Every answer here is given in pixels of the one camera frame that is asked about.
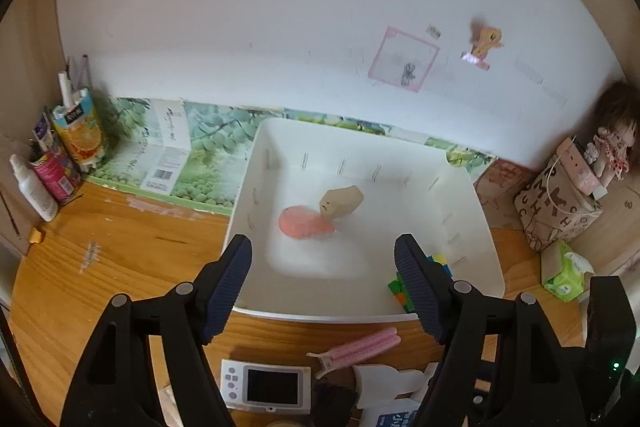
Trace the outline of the blue white medicine box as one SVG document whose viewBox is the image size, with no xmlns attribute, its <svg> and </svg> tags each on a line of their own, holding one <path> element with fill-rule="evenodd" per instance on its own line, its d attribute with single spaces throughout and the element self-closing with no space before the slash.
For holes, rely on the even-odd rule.
<svg viewBox="0 0 640 427">
<path fill-rule="evenodd" d="M 358 426 L 408 427 L 419 409 L 419 402 L 411 399 L 396 399 L 363 409 Z"/>
</svg>

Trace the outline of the white plastic scoop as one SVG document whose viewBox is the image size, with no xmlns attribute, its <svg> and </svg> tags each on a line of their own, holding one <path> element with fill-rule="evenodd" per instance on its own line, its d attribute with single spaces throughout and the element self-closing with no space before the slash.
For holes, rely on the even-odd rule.
<svg viewBox="0 0 640 427">
<path fill-rule="evenodd" d="M 430 363 L 423 371 L 404 369 L 384 364 L 356 365 L 357 407 L 365 410 L 369 407 L 391 403 L 398 397 L 421 401 L 426 395 L 428 385 L 435 376 L 438 363 Z"/>
</svg>

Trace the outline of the pink hair clip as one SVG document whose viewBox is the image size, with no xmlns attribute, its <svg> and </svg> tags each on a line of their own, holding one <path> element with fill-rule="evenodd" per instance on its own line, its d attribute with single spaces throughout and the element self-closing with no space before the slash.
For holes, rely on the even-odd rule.
<svg viewBox="0 0 640 427">
<path fill-rule="evenodd" d="M 362 338 L 335 346 L 322 353 L 308 352 L 307 357 L 317 359 L 321 369 L 316 378 L 321 379 L 339 369 L 347 369 L 353 365 L 368 361 L 382 355 L 401 343 L 396 327 L 387 327 Z"/>
</svg>

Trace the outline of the white digital camera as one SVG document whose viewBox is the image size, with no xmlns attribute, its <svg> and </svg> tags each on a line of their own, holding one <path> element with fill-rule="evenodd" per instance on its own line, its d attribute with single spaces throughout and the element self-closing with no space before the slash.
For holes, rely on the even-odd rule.
<svg viewBox="0 0 640 427">
<path fill-rule="evenodd" d="M 232 410 L 305 415 L 311 410 L 311 368 L 222 360 L 220 393 Z"/>
</svg>

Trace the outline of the black oval case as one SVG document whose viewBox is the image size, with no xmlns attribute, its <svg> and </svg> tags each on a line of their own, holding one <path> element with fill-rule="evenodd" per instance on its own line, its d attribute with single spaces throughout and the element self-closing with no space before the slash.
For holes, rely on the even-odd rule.
<svg viewBox="0 0 640 427">
<path fill-rule="evenodd" d="M 358 400 L 355 390 L 344 386 L 319 383 L 314 386 L 311 422 L 314 427 L 346 427 Z"/>
</svg>

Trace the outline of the green tissue pack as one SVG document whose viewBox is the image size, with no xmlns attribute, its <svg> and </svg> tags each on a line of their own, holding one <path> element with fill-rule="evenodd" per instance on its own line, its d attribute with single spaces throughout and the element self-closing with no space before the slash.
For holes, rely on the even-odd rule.
<svg viewBox="0 0 640 427">
<path fill-rule="evenodd" d="M 550 244 L 541 253 L 540 261 L 542 287 L 563 303 L 570 303 L 588 289 L 594 274 L 591 263 L 562 239 Z"/>
</svg>

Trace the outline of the letter print fabric bag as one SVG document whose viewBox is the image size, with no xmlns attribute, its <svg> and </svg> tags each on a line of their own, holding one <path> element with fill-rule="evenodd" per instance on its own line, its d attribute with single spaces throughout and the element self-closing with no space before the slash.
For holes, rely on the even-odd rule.
<svg viewBox="0 0 640 427">
<path fill-rule="evenodd" d="M 556 155 L 515 195 L 513 202 L 527 242 L 538 253 L 557 239 L 574 239 L 603 213 L 596 200 L 574 187 Z"/>
</svg>

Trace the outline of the small yellow floor toy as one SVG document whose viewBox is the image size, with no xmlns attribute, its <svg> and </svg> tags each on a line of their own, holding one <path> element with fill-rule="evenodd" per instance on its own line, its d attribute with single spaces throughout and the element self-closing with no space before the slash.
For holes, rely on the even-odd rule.
<svg viewBox="0 0 640 427">
<path fill-rule="evenodd" d="M 29 233 L 28 243 L 29 244 L 40 244 L 42 242 L 42 232 L 36 228 L 32 228 L 32 231 Z"/>
</svg>

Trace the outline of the pink case on bag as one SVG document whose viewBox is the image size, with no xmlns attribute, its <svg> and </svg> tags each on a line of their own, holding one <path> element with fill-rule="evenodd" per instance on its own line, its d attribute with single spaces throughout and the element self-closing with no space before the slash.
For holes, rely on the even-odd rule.
<svg viewBox="0 0 640 427">
<path fill-rule="evenodd" d="M 566 138 L 558 146 L 556 155 L 568 179 L 580 193 L 595 200 L 600 200 L 608 194 L 608 190 L 600 183 L 572 138 Z"/>
</svg>

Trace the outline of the white spray bottle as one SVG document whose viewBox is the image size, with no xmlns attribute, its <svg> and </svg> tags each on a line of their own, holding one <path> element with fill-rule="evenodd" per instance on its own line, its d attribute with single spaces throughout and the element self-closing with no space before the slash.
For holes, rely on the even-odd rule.
<svg viewBox="0 0 640 427">
<path fill-rule="evenodd" d="M 36 210 L 39 217 L 51 222 L 58 214 L 58 203 L 40 181 L 35 171 L 26 165 L 22 156 L 12 154 L 10 164 L 18 184 L 18 189 L 27 202 Z"/>
</svg>

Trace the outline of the red pen can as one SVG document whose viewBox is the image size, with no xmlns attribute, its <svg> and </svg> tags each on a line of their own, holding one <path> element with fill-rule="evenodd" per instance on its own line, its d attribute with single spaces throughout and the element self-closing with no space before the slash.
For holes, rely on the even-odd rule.
<svg viewBox="0 0 640 427">
<path fill-rule="evenodd" d="M 63 147 L 40 150 L 35 146 L 29 162 L 43 185 L 61 204 L 71 200 L 81 186 L 79 170 Z"/>
</svg>

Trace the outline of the brown haired doll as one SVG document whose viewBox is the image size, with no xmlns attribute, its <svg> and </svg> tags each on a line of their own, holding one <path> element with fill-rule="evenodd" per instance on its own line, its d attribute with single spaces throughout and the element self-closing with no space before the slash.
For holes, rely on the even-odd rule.
<svg viewBox="0 0 640 427">
<path fill-rule="evenodd" d="M 607 188 L 639 166 L 639 90 L 625 81 L 612 83 L 597 101 L 594 119 L 598 127 L 586 161 Z"/>
</svg>

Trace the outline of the white plastic storage bin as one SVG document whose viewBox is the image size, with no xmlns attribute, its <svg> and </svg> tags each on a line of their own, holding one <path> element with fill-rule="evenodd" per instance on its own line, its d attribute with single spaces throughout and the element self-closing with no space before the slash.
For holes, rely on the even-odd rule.
<svg viewBox="0 0 640 427">
<path fill-rule="evenodd" d="M 363 200 L 321 239 L 292 239 L 278 220 L 292 206 L 317 209 L 334 188 Z M 483 294 L 506 290 L 496 247 L 468 173 L 437 148 L 388 136 L 270 118 L 255 135 L 228 226 L 252 244 L 236 311 L 310 323 L 405 322 L 390 292 L 394 244 L 409 233 L 452 275 Z"/>
</svg>

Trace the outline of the pink flat toy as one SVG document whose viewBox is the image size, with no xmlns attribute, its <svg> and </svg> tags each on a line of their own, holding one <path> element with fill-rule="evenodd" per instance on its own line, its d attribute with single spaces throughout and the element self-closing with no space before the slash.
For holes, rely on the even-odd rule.
<svg viewBox="0 0 640 427">
<path fill-rule="evenodd" d="M 292 239 L 320 239 L 335 232 L 332 223 L 317 210 L 291 206 L 280 213 L 280 231 Z"/>
</svg>

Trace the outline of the green printed cardboard panel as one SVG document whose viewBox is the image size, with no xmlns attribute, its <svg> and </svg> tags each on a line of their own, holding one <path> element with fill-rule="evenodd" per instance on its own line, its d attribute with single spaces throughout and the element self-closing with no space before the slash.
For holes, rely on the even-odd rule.
<svg viewBox="0 0 640 427">
<path fill-rule="evenodd" d="M 391 136 L 443 150 L 475 181 L 496 160 L 479 150 L 389 124 L 292 108 L 225 106 L 155 98 L 97 98 L 108 152 L 88 179 L 121 192 L 229 216 L 268 118 Z"/>
</svg>

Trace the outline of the orange juice carton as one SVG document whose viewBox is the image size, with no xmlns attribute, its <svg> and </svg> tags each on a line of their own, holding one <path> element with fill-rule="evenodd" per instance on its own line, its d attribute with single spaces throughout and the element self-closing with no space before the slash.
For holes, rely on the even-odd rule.
<svg viewBox="0 0 640 427">
<path fill-rule="evenodd" d="M 52 118 L 56 133 L 80 170 L 90 172 L 98 167 L 107 153 L 107 139 L 90 91 L 77 92 L 73 106 L 56 106 Z"/>
</svg>

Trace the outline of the yellow pony wall sticker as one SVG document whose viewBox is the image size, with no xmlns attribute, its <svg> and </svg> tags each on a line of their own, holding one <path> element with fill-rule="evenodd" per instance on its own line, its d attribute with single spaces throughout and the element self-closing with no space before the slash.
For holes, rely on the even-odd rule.
<svg viewBox="0 0 640 427">
<path fill-rule="evenodd" d="M 474 18 L 471 22 L 471 49 L 463 52 L 463 61 L 488 72 L 490 65 L 487 57 L 492 50 L 503 47 L 502 31 L 495 26 L 490 26 L 481 18 Z"/>
</svg>

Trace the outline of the pink framed wall sticker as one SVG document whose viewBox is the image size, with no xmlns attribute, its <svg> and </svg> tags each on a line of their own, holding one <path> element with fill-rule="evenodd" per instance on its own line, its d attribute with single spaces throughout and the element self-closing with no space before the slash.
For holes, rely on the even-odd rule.
<svg viewBox="0 0 640 427">
<path fill-rule="evenodd" d="M 439 54 L 439 47 L 395 27 L 387 27 L 368 77 L 418 93 Z"/>
</svg>

